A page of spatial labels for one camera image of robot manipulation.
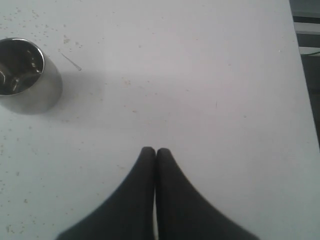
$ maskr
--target metal cup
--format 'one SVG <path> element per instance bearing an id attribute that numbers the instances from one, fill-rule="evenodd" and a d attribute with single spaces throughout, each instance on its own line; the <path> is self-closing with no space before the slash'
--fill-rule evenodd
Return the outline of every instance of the metal cup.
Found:
<path id="1" fill-rule="evenodd" d="M 34 43 L 22 38 L 0 40 L 0 104 L 21 114 L 43 113 L 62 93 L 61 75 Z"/>

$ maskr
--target white tabletop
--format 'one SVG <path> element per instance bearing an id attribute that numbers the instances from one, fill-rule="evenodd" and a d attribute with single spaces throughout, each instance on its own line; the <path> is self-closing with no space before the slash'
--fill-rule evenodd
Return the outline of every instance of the white tabletop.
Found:
<path id="1" fill-rule="evenodd" d="M 53 240 L 143 146 L 169 148 L 262 240 L 320 239 L 320 154 L 287 0 L 10 0 L 0 18 L 0 38 L 35 42 L 64 84 L 45 114 L 0 108 L 0 239 Z"/>

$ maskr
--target white table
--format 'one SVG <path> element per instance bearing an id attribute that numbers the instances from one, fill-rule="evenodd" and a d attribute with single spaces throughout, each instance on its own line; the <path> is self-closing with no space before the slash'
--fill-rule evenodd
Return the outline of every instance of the white table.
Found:
<path id="1" fill-rule="evenodd" d="M 48 113 L 0 109 L 0 239 L 54 239 L 143 146 L 171 149 L 262 240 L 320 239 L 320 154 L 287 0 L 10 0 L 0 18 L 0 37 L 35 42 L 64 84 Z"/>

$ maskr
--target table surface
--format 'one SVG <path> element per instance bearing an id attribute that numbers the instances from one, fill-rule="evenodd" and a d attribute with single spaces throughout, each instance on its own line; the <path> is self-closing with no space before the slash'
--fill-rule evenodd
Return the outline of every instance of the table surface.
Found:
<path id="1" fill-rule="evenodd" d="M 0 18 L 0 38 L 36 43 L 64 84 L 45 114 L 0 108 L 0 239 L 54 239 L 143 146 L 169 148 L 262 240 L 320 239 L 320 154 L 287 0 L 10 0 Z"/>

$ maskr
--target cup rim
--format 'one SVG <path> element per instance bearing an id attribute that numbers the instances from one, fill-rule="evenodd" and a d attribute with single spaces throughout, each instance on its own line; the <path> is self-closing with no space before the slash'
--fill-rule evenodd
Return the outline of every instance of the cup rim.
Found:
<path id="1" fill-rule="evenodd" d="M 0 97 L 16 96 L 16 95 L 22 94 L 22 93 L 24 93 L 25 91 L 33 88 L 33 87 L 39 82 L 40 77 L 41 77 L 42 74 L 44 73 L 45 65 L 46 65 L 45 56 L 44 56 L 43 51 L 40 49 L 40 47 L 38 47 L 38 46 L 37 46 L 35 43 L 33 43 L 32 41 L 27 40 L 27 39 L 25 39 L 25 38 L 20 38 L 20 37 L 8 37 L 8 38 L 1 39 L 1 40 L 0 40 L 0 44 L 3 43 L 3 42 L 7 42 L 7 41 L 23 41 L 23 42 L 27 42 L 28 44 L 30 44 L 30 45 L 32 45 L 33 47 L 35 47 L 36 50 L 39 52 L 41 58 L 42 58 L 42 69 L 41 69 L 39 78 L 35 81 L 34 84 L 32 84 L 32 85 L 31 85 L 30 87 L 28 87 L 27 89 L 25 89 L 25 90 L 23 90 L 23 91 L 21 91 L 21 92 L 14 93 L 14 94 L 9 94 L 9 95 L 0 94 Z"/>

